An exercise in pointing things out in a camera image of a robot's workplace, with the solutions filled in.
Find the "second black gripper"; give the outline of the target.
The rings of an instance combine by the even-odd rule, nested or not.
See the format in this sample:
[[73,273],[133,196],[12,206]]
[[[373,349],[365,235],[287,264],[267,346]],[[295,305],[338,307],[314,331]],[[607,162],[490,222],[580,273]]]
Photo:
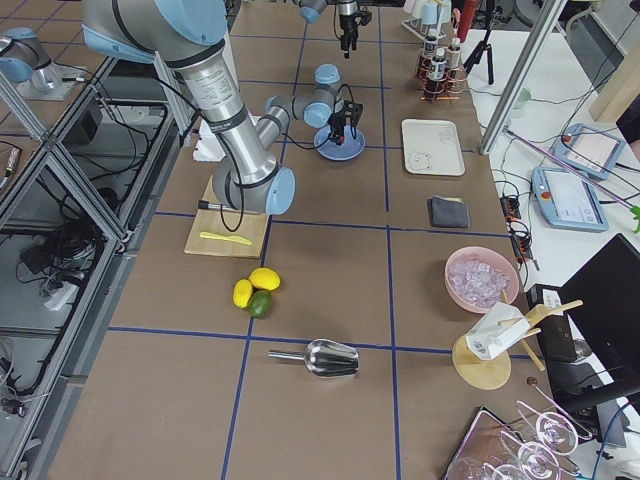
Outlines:
[[358,38],[358,18],[357,12],[351,14],[339,13],[339,27],[341,33],[341,50],[345,58],[350,57],[350,53],[356,50],[356,39]]

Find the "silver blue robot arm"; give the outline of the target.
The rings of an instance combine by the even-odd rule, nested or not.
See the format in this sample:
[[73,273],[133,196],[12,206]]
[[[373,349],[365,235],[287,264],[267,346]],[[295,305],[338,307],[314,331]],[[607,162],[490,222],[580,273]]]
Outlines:
[[322,144],[341,145],[356,125],[361,104],[343,97],[333,64],[315,71],[308,95],[276,96],[252,120],[223,57],[228,30],[222,1],[89,1],[82,23],[86,44],[106,55],[151,64],[156,58],[183,78],[204,123],[225,153],[212,177],[225,207],[268,215],[285,213],[295,195],[295,176],[270,147],[297,119],[325,132]]

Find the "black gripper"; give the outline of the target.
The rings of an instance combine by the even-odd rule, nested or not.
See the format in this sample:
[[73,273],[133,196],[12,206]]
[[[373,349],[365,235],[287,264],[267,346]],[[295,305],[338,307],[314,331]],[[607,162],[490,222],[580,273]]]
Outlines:
[[329,118],[329,126],[333,131],[333,143],[342,145],[345,140],[344,129],[350,114],[346,111],[334,112]]

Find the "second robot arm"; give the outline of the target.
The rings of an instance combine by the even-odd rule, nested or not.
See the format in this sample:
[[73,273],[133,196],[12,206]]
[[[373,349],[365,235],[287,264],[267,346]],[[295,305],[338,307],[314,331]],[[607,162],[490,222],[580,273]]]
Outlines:
[[357,37],[358,26],[356,18],[359,12],[359,6],[356,0],[299,0],[295,1],[295,4],[299,7],[301,16],[308,23],[316,22],[327,6],[336,6],[342,36],[347,38]]

